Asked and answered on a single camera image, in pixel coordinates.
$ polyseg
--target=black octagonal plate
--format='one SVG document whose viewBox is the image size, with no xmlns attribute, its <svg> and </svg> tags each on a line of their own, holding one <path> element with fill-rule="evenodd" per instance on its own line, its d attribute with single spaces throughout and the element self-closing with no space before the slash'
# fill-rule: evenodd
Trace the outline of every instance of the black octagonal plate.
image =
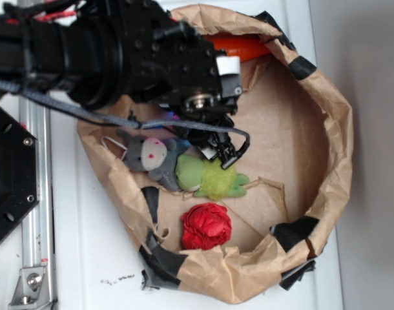
<svg viewBox="0 0 394 310">
<path fill-rule="evenodd" d="M 0 107 L 0 244 L 37 203 L 37 140 Z"/>
</svg>

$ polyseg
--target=orange object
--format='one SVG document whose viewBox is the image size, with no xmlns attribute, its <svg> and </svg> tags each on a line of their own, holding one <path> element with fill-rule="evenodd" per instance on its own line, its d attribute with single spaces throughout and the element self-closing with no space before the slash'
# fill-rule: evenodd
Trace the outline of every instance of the orange object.
<svg viewBox="0 0 394 310">
<path fill-rule="evenodd" d="M 239 56 L 241 62 L 270 54 L 258 36 L 215 35 L 204 38 L 212 42 L 215 49 L 226 50 L 228 56 Z"/>
</svg>

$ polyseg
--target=gray cable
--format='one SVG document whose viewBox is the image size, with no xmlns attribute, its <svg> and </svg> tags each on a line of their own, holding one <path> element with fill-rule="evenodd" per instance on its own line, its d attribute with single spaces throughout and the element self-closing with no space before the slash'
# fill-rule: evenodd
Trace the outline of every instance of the gray cable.
<svg viewBox="0 0 394 310">
<path fill-rule="evenodd" d="M 98 119 L 122 127 L 130 127 L 133 129 L 153 129 L 162 126 L 177 126 L 185 127 L 188 129 L 206 130 L 210 132 L 234 132 L 236 134 L 241 134 L 245 136 L 246 140 L 250 139 L 250 135 L 247 132 L 232 127 L 219 127 L 205 123 L 198 123 L 195 121 L 184 121 L 180 119 L 154 119 L 151 121 L 139 122 L 119 118 L 117 116 L 100 114 L 73 105 L 69 105 L 68 103 L 56 100 L 46 94 L 42 94 L 29 88 L 23 88 L 20 84 L 5 81 L 2 79 L 0 79 L 0 90 L 3 92 L 9 92 L 11 94 L 20 94 L 25 98 L 35 101 L 36 103 L 39 103 L 54 110 L 58 110 L 60 112 L 64 112 L 66 114 L 70 114 L 80 118 Z"/>
</svg>

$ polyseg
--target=brown paper bag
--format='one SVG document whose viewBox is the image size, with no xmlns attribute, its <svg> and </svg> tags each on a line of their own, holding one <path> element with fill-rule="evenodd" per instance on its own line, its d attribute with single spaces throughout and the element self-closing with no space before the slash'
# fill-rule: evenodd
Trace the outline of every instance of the brown paper bag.
<svg viewBox="0 0 394 310">
<path fill-rule="evenodd" d="M 119 159 L 121 150 L 100 142 L 102 136 L 118 139 L 115 129 L 80 122 L 78 132 L 141 253 L 146 284 L 237 304 L 307 267 L 322 252 L 349 199 L 352 111 L 327 77 L 269 23 L 207 5 L 186 6 L 172 15 L 201 34 L 258 34 L 273 53 L 242 63 L 248 91 L 233 121 L 250 133 L 252 143 L 236 166 L 252 182 L 247 196 L 219 202 L 233 223 L 231 240 L 208 251 L 182 250 L 180 216 L 207 200 L 168 192 L 145 174 L 131 173 Z M 162 117 L 158 108 L 134 104 L 127 96 L 108 113 L 126 118 L 130 109 L 139 119 Z M 144 134 L 170 135 L 163 130 Z M 237 145 L 238 139 L 232 136 Z"/>
</svg>

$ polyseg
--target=green stuffed frog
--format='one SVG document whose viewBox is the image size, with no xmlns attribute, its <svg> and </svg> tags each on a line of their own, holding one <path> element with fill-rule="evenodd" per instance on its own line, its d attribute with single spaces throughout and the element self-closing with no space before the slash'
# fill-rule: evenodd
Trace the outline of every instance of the green stuffed frog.
<svg viewBox="0 0 394 310">
<path fill-rule="evenodd" d="M 242 185 L 250 182 L 249 177 L 237 173 L 234 165 L 223 170 L 221 164 L 219 158 L 209 161 L 187 154 L 178 156 L 178 186 L 185 191 L 194 192 L 195 197 L 208 197 L 214 201 L 246 195 L 247 191 Z"/>
</svg>

